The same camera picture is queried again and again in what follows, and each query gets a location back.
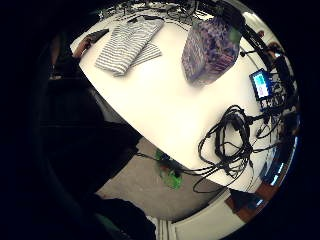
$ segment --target small monitor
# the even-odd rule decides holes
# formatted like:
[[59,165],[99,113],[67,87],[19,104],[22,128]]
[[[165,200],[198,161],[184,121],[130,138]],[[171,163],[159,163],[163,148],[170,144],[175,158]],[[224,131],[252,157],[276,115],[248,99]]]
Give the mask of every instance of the small monitor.
[[268,73],[260,69],[250,75],[252,87],[257,101],[265,100],[272,97],[271,82]]

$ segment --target black cable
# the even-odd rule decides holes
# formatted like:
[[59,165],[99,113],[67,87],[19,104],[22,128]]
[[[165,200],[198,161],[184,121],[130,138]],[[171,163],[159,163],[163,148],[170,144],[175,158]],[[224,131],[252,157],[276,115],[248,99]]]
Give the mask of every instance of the black cable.
[[178,24],[178,23],[176,23],[176,22],[168,22],[168,21],[165,21],[165,23],[173,23],[173,24],[175,24],[175,25],[177,25],[177,26],[181,27],[183,30],[185,30],[185,31],[189,32],[189,30],[188,30],[188,29],[184,28],[183,26],[181,26],[180,24]]

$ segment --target screen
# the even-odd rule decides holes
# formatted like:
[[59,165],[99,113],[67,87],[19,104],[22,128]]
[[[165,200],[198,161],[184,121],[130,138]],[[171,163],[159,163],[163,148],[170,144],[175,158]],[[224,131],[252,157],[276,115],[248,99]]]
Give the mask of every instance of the screen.
[[269,96],[268,87],[262,73],[258,73],[253,77],[259,98]]

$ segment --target electronic device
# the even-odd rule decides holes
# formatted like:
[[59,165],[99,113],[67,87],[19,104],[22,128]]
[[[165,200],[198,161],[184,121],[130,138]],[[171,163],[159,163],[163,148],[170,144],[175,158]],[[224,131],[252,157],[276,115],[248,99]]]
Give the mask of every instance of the electronic device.
[[250,80],[257,101],[270,99],[273,97],[271,90],[271,80],[268,72],[260,69],[250,75]]
[[100,31],[88,34],[87,37],[91,38],[91,43],[96,43],[99,41],[100,38],[102,38],[108,32],[109,32],[109,29],[102,29]]

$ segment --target black device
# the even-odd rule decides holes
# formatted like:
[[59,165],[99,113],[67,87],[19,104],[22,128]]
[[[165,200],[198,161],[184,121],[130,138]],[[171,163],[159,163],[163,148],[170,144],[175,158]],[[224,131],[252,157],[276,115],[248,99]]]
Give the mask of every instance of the black device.
[[139,18],[139,17],[143,17],[145,20],[156,20],[156,19],[164,20],[162,17],[158,17],[158,16],[139,15],[139,16],[137,16],[137,17],[135,17],[135,18],[130,19],[130,20],[128,21],[128,23],[129,23],[129,22],[131,22],[131,23],[136,23],[136,22],[138,22],[138,18]]
[[87,37],[91,38],[91,43],[96,43],[99,41],[100,38],[102,38],[108,32],[109,32],[109,29],[102,29],[100,31],[88,34]]
[[250,76],[251,84],[257,101],[270,99],[273,97],[269,74],[264,69],[260,69]]

